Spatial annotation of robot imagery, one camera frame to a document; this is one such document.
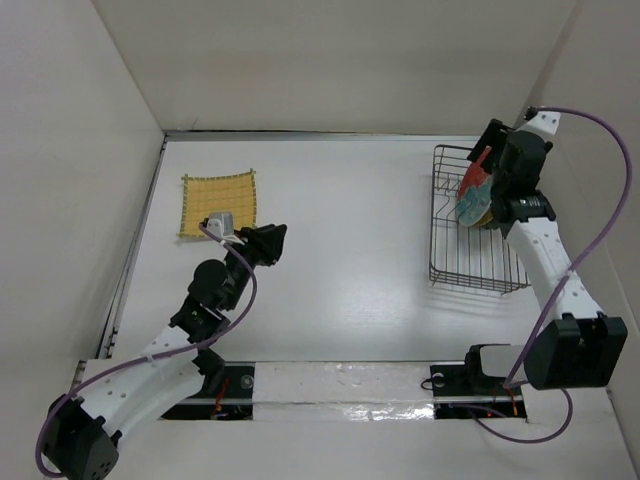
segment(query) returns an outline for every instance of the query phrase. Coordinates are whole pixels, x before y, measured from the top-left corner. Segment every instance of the white table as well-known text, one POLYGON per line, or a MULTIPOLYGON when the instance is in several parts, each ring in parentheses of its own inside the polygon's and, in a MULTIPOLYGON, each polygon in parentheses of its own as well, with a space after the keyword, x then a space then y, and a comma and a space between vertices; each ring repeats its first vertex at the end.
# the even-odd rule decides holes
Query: white table
MULTIPOLYGON (((211 242, 176 237, 180 177, 250 168, 258 224, 286 223, 289 231, 280 263, 257 271, 258 299, 246 323, 215 347, 226 360, 459 360, 475 343, 526 338, 539 312, 531 289, 461 294, 427 278, 433 148, 473 141, 331 138, 168 143, 116 358, 137 354, 180 307, 194 268, 223 256, 211 242)), ((89 370, 112 361, 91 362, 89 370)), ((531 438, 562 423, 559 392, 526 388, 524 396, 529 423, 492 425, 531 438)), ((159 421, 129 442, 110 478, 635 478, 604 389, 573 397, 569 429, 534 446, 489 436, 471 420, 159 421)))

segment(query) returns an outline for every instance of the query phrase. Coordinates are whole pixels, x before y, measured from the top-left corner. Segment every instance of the black wire rack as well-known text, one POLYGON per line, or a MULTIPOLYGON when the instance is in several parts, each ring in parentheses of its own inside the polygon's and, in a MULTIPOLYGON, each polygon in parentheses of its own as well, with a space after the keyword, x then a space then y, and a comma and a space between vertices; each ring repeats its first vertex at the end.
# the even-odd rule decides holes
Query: black wire rack
POLYGON ((522 264, 499 230, 458 223, 458 189, 470 148, 438 145, 433 154, 429 279, 509 293, 529 286, 522 264))

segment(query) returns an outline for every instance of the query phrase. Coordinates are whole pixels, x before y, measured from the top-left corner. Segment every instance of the metal wire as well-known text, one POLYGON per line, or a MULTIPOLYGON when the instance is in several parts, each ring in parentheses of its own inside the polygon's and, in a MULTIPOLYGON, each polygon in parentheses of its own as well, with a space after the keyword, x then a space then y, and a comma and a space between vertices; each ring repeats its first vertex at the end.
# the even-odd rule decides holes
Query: metal wire
POLYGON ((499 231, 458 223, 458 190, 470 151, 453 145, 438 145, 434 151, 429 279, 500 293, 527 287, 527 274, 499 231))

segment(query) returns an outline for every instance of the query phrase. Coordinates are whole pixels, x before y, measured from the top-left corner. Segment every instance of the white wall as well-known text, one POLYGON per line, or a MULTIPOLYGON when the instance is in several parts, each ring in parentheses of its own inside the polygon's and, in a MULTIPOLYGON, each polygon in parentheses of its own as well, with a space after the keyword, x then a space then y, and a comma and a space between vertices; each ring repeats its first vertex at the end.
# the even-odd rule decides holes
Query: white wall
POLYGON ((0 464, 91 356, 162 133, 89 0, 0 2, 0 464))
POLYGON ((165 129, 476 133, 573 0, 94 0, 165 129))
MULTIPOLYGON (((580 2, 536 88, 532 104, 587 110, 610 121, 626 140, 636 168, 628 207, 618 226, 582 270, 587 285, 610 315, 625 318, 629 339, 611 382, 622 430, 640 466, 640 33, 635 0, 580 2)), ((584 120, 565 117, 556 153, 547 162, 547 192, 563 210, 563 239, 574 255, 602 228, 618 201, 624 165, 609 135, 584 120)))

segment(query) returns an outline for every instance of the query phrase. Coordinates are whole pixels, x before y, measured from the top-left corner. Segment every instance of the yellow cloth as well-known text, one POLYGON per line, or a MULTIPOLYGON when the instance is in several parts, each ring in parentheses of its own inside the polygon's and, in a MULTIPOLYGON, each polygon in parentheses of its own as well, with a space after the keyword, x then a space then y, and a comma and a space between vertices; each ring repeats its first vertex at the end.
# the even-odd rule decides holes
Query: yellow cloth
POLYGON ((256 226, 255 172, 229 177, 185 175, 179 237, 204 237, 199 224, 212 212, 231 212, 233 228, 256 226))

